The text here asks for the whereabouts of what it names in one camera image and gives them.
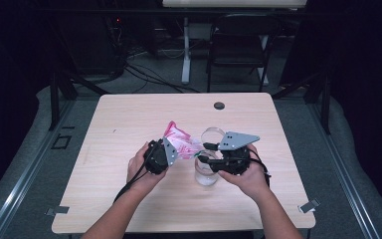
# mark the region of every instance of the human hand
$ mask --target human hand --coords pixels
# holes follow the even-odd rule
[[[248,144],[247,148],[250,149],[250,157],[256,159],[257,156],[251,150],[258,154],[257,149],[252,144]],[[249,168],[241,175],[234,175],[226,171],[219,171],[219,175],[226,181],[237,185],[253,200],[258,200],[264,192],[270,190],[266,183],[263,168],[256,162],[251,162]]]
[[[138,169],[144,162],[144,154],[148,150],[148,142],[135,154],[135,157],[129,160],[128,164],[128,174],[126,177],[126,181],[129,182],[131,178],[137,173]],[[140,172],[140,174],[136,177],[139,178],[137,181],[132,183],[129,190],[138,192],[141,196],[147,195],[156,184],[166,175],[166,170],[161,172],[160,174],[151,174],[148,173],[145,168]]]

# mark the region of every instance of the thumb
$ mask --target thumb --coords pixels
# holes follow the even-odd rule
[[[235,179],[235,175],[232,175],[231,173],[226,172],[226,171],[222,171],[222,170],[220,170],[218,173],[226,181],[228,181],[228,182],[230,182],[232,184],[235,184],[235,180],[234,180]]]

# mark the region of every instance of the black curtain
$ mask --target black curtain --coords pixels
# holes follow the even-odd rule
[[[29,1],[0,1],[0,179],[38,109],[36,93],[60,69],[75,70],[45,18]]]
[[[332,76],[361,166],[382,196],[382,2],[369,2]]]

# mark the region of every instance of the glass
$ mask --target glass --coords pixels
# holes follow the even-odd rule
[[[206,155],[210,158],[216,158],[216,154],[209,152],[201,152],[200,155]],[[201,162],[197,156],[195,156],[195,179],[203,186],[210,186],[214,184],[219,178],[217,172],[213,172],[210,165]]]

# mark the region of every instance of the gray metal bracket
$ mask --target gray metal bracket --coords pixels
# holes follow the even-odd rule
[[[169,166],[173,165],[178,157],[178,150],[170,143],[167,137],[163,138],[163,145],[165,147],[166,159]]]
[[[260,137],[256,135],[228,131],[223,136],[218,148],[219,150],[235,150],[258,140]]]

